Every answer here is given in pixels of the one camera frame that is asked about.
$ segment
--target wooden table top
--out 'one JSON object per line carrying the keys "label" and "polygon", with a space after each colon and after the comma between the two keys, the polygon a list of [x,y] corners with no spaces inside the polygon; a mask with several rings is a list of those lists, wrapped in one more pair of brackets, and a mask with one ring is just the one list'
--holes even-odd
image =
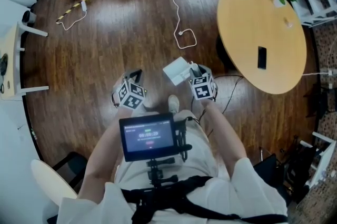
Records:
{"label": "wooden table top", "polygon": [[4,54],[8,55],[7,71],[4,75],[4,93],[2,98],[13,97],[16,94],[16,82],[14,80],[15,73],[15,56],[17,51],[19,26],[16,23],[6,34],[4,38],[0,40],[0,57]]}
{"label": "wooden table top", "polygon": [[[288,2],[276,8],[273,0],[219,0],[217,25],[233,64],[255,87],[281,94],[299,82],[306,42],[300,20]],[[266,70],[257,67],[259,46],[267,49]]]}
{"label": "wooden table top", "polygon": [[63,198],[77,198],[75,190],[48,164],[34,159],[31,162],[31,168],[36,182],[58,206]]}

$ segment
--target round table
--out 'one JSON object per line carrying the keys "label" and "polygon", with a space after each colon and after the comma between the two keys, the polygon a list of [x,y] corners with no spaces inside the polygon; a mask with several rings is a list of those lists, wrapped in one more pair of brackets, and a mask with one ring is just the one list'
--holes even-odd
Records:
{"label": "round table", "polygon": [[[301,79],[306,42],[300,20],[287,2],[219,0],[217,25],[223,46],[239,72],[258,89],[281,94]],[[259,46],[267,49],[266,69],[257,67]]]}
{"label": "round table", "polygon": [[60,206],[62,198],[77,198],[75,190],[48,164],[34,159],[31,162],[31,168],[39,186],[58,206]]}

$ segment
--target display screen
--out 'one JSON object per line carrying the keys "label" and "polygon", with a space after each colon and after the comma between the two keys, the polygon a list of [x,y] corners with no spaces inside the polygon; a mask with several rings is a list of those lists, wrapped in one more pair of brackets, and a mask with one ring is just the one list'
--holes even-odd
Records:
{"label": "display screen", "polygon": [[124,133],[128,152],[174,145],[169,120],[124,126]]}

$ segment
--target wooden floor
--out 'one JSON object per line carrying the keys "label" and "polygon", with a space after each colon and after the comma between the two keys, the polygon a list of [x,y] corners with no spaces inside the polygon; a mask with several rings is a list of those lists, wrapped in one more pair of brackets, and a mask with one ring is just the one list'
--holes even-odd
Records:
{"label": "wooden floor", "polygon": [[[198,41],[196,47],[179,50],[173,37],[177,18],[171,0],[90,0],[87,17],[67,32],[55,21],[75,1],[39,0],[34,7],[35,27],[49,36],[28,35],[23,72],[26,87],[50,86],[48,91],[27,95],[45,161],[54,165],[72,150],[89,157],[116,113],[111,90],[125,70],[145,71],[147,107],[164,111],[168,95],[177,94],[181,108],[189,109],[189,88],[174,87],[162,68],[182,56],[210,67],[215,76],[224,74],[215,50],[217,1],[176,0],[181,29],[193,29]],[[63,22],[68,27],[82,15],[77,8]],[[183,46],[194,42],[189,34],[180,41]],[[310,39],[306,65],[305,72],[315,71]],[[217,80],[220,107],[227,103],[236,79]],[[294,135],[309,137],[315,118],[305,118],[308,108],[303,95],[315,81],[315,76],[303,77],[293,90],[278,96],[259,91],[245,79],[239,82],[225,115],[253,161],[259,155],[258,146],[278,152],[290,145]],[[197,104],[193,111],[201,113]]]}

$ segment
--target shoe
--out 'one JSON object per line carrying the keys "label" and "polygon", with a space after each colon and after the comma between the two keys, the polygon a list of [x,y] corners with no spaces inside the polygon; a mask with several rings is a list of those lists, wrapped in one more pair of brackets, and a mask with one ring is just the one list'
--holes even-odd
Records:
{"label": "shoe", "polygon": [[178,99],[178,97],[177,96],[175,96],[175,95],[170,95],[169,97],[168,97],[168,100],[167,100],[167,102],[168,102],[168,110],[169,110],[169,112],[171,112],[171,113],[173,113],[174,115],[176,114],[176,113],[178,113],[179,112],[179,99]]}

